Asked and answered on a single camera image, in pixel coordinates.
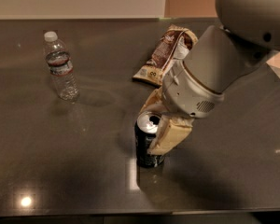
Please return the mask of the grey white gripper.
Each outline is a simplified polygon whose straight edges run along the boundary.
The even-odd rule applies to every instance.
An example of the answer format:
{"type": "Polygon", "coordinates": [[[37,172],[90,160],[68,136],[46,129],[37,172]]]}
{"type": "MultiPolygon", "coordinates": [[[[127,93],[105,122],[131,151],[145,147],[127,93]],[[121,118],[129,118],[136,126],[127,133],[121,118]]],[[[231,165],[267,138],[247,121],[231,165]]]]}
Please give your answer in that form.
{"type": "Polygon", "coordinates": [[[195,79],[182,61],[175,61],[163,79],[162,88],[148,96],[139,113],[163,112],[166,106],[170,112],[188,117],[152,112],[160,121],[147,153],[165,155],[170,152],[192,132],[194,119],[206,118],[223,101],[223,93],[210,91],[195,79]]]}

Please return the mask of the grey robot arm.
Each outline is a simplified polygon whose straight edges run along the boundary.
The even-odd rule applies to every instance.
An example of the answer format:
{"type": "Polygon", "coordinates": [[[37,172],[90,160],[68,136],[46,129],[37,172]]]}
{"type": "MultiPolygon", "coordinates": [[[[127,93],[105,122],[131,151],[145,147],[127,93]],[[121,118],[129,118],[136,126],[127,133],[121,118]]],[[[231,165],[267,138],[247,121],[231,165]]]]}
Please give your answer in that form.
{"type": "Polygon", "coordinates": [[[183,61],[176,61],[141,112],[160,123],[147,153],[164,155],[224,100],[224,91],[280,51],[280,0],[216,0],[222,24],[208,27],[183,61]]]}

